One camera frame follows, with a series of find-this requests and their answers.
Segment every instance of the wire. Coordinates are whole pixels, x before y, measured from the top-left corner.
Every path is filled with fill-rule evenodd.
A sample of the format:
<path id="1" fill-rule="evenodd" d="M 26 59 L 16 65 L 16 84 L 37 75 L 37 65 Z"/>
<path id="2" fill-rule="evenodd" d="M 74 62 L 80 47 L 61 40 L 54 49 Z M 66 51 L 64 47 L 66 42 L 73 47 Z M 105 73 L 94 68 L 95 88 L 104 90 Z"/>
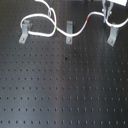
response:
<path id="1" fill-rule="evenodd" d="M 111 24 L 108 22 L 108 19 L 106 19 L 106 24 L 109 26 L 109 27 L 115 27 L 115 28 L 121 28 L 123 27 L 125 24 L 127 24 L 128 22 L 128 18 L 121 24 Z"/>
<path id="2" fill-rule="evenodd" d="M 47 33 L 40 33 L 40 32 L 33 32 L 33 31 L 28 31 L 28 33 L 30 35 L 36 35 L 36 36 L 44 36 L 44 37 L 51 37 L 54 35 L 56 29 L 62 33 L 63 35 L 67 36 L 67 37 L 75 37 L 75 36 L 78 36 L 83 30 L 84 28 L 86 27 L 87 25 L 87 22 L 90 18 L 90 16 L 92 15 L 99 15 L 99 16 L 103 16 L 104 17 L 104 14 L 101 13 L 101 12 L 91 12 L 89 13 L 89 15 L 87 16 L 86 20 L 85 20 L 85 23 L 83 25 L 83 27 L 77 32 L 77 33 L 74 33 L 74 34 L 68 34 L 66 33 L 65 31 L 61 30 L 60 28 L 57 27 L 57 18 L 56 18 L 56 13 L 54 11 L 53 8 L 50 8 L 50 6 L 47 4 L 47 2 L 45 2 L 44 0 L 35 0 L 36 2 L 41 2 L 43 4 L 45 4 L 48 8 L 48 15 L 45 15 L 45 14 L 41 14 L 41 13 L 35 13 L 35 14 L 30 14 L 28 16 L 25 16 L 22 20 L 21 20 L 21 23 L 20 23 L 20 27 L 22 28 L 22 23 L 24 20 L 28 19 L 28 18 L 32 18 L 32 17 L 43 17 L 43 18 L 46 18 L 48 19 L 49 21 L 51 21 L 51 23 L 54 25 L 54 29 L 53 31 L 50 33 L 50 34 L 47 34 Z M 123 23 L 121 24 L 111 24 L 108 22 L 108 19 L 105 20 L 106 21 L 106 24 L 109 26 L 109 27 L 115 27 L 115 28 L 120 28 L 120 27 L 123 27 L 127 22 L 128 22 L 128 18 L 126 19 L 126 21 L 124 21 Z"/>

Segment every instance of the metal bracket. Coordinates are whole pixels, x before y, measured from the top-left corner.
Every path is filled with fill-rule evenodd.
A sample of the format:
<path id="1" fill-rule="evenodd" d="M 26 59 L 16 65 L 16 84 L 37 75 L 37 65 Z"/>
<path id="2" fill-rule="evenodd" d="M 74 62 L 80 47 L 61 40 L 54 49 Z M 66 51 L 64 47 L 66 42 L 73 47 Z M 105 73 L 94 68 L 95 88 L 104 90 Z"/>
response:
<path id="1" fill-rule="evenodd" d="M 73 22 L 67 21 L 67 33 L 72 34 L 73 33 Z M 66 37 L 66 44 L 72 45 L 73 38 L 72 37 Z"/>
<path id="2" fill-rule="evenodd" d="M 27 37 L 28 37 L 28 31 L 32 28 L 32 24 L 29 20 L 24 20 L 24 23 L 22 24 L 22 35 L 20 37 L 19 43 L 25 44 Z"/>
<path id="3" fill-rule="evenodd" d="M 110 36 L 108 38 L 107 43 L 110 44 L 112 47 L 115 44 L 118 32 L 119 32 L 118 28 L 111 27 Z"/>

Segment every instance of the mounting screw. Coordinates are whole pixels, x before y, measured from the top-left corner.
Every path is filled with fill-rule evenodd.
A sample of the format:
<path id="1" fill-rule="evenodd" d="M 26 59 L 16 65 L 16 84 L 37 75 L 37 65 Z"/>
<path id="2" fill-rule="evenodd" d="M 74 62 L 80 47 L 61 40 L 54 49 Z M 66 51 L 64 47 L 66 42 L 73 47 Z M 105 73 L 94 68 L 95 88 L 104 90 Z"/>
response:
<path id="1" fill-rule="evenodd" d="M 112 39 L 110 40 L 110 43 L 113 44 L 113 40 Z"/>
<path id="2" fill-rule="evenodd" d="M 24 38 L 21 38 L 21 41 L 24 41 Z"/>
<path id="3" fill-rule="evenodd" d="M 68 38 L 68 42 L 71 42 L 71 38 Z"/>

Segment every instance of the white cable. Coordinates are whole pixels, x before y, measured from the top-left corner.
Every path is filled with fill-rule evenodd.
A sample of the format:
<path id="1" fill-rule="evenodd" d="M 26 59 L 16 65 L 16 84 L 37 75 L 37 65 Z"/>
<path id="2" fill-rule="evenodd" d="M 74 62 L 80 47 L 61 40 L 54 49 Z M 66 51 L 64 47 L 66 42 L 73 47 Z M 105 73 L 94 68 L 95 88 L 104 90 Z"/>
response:
<path id="1" fill-rule="evenodd" d="M 44 17 L 44 18 L 46 18 L 46 19 L 48 19 L 48 20 L 50 20 L 52 22 L 52 24 L 54 25 L 54 29 L 53 29 L 53 32 L 50 33 L 50 34 L 28 31 L 28 33 L 31 34 L 31 35 L 51 37 L 51 36 L 54 35 L 54 33 L 55 33 L 56 29 L 57 29 L 60 33 L 62 33 L 63 35 L 65 35 L 67 37 L 75 37 L 75 36 L 78 36 L 84 30 L 84 28 L 86 27 L 87 22 L 88 22 L 88 19 L 89 19 L 90 16 L 92 16 L 92 15 L 100 15 L 100 16 L 103 16 L 104 17 L 104 14 L 103 13 L 100 13 L 100 12 L 91 12 L 87 16 L 86 21 L 85 21 L 83 27 L 80 29 L 80 31 L 78 31 L 77 33 L 74 33 L 74 34 L 68 34 L 68 33 L 64 32 L 63 30 L 61 30 L 60 28 L 57 27 L 57 18 L 56 18 L 56 13 L 55 13 L 54 9 L 53 8 L 50 8 L 50 6 L 44 0 L 35 0 L 35 1 L 41 2 L 41 3 L 43 3 L 43 4 L 45 4 L 47 6 L 47 8 L 48 8 L 48 15 L 40 14 L 40 13 L 28 15 L 28 16 L 24 17 L 21 20 L 21 23 L 20 23 L 21 28 L 22 28 L 23 21 L 26 20 L 26 19 L 28 19 L 28 18 L 32 18 L 32 17 Z M 53 21 L 53 19 L 50 18 L 51 17 L 51 12 L 53 12 L 54 21 Z M 124 26 L 127 22 L 128 22 L 128 18 L 123 23 L 118 24 L 118 25 L 114 25 L 114 24 L 109 23 L 108 22 L 108 19 L 106 19 L 106 24 L 109 27 L 112 27 L 113 26 L 115 28 L 120 28 L 120 27 Z"/>
<path id="2" fill-rule="evenodd" d="M 88 22 L 88 19 L 89 19 L 89 17 L 90 17 L 91 15 L 100 15 L 100 16 L 104 16 L 104 14 L 103 14 L 103 13 L 100 13 L 100 12 L 91 12 L 91 13 L 87 16 L 87 19 L 86 19 L 86 21 L 85 21 L 83 27 L 81 28 L 81 30 L 80 30 L 79 32 L 77 32 L 77 33 L 74 33 L 74 34 L 68 34 L 68 33 L 64 32 L 63 30 L 61 30 L 60 28 L 58 28 L 57 30 L 58 30 L 60 33 L 62 33 L 63 35 L 68 36 L 68 37 L 75 37 L 75 36 L 78 36 L 78 35 L 84 30 L 84 28 L 85 28 L 85 26 L 86 26 L 86 24 L 87 24 L 87 22 Z"/>
<path id="3" fill-rule="evenodd" d="M 45 4 L 48 8 L 48 16 L 51 17 L 51 8 L 50 6 L 48 5 L 48 3 L 46 3 L 44 0 L 35 0 L 36 2 L 41 2 L 43 4 Z"/>
<path id="4" fill-rule="evenodd" d="M 121 24 L 111 24 L 108 22 L 108 19 L 106 19 L 106 24 L 109 26 L 109 27 L 115 27 L 115 28 L 121 28 L 123 27 L 125 24 L 127 24 L 128 22 L 128 18 Z"/>

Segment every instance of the black surface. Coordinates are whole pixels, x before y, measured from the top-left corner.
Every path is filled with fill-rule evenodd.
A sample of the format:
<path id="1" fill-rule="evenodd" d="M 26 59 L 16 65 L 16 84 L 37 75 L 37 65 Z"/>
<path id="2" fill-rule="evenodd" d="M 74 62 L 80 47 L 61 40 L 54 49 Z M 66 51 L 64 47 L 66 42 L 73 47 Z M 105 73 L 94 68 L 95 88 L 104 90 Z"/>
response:
<path id="1" fill-rule="evenodd" d="M 58 26 L 67 20 L 78 31 L 101 2 L 62 2 L 55 9 Z M 47 13 L 32 0 L 0 1 L 0 128 L 127 128 L 128 127 L 128 25 L 120 29 L 112 48 L 103 18 L 92 16 L 86 29 L 65 44 L 59 32 L 51 38 L 29 36 L 18 43 L 19 23 L 31 13 Z M 115 6 L 111 21 L 127 17 Z M 33 18 L 33 30 L 51 32 L 52 24 Z"/>

